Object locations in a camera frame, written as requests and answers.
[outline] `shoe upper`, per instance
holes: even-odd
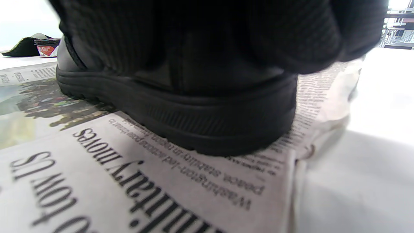
[[[51,2],[65,34],[59,69],[215,95],[365,54],[379,41],[388,1]]]

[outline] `white surface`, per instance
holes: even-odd
[[[26,58],[11,58],[5,57],[0,54],[0,70],[11,67],[29,66],[53,61],[58,60],[56,58],[42,58],[40,56]]]
[[[309,163],[299,233],[414,231],[414,51],[372,50],[344,136]]]
[[[0,3],[0,51],[35,33],[60,38],[59,19],[47,0],[3,0]]]

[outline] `shoe sole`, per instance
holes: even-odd
[[[112,104],[155,134],[205,155],[245,155],[268,147],[290,130],[296,108],[292,75],[218,97],[178,95],[94,72],[57,68],[56,78],[63,94]]]

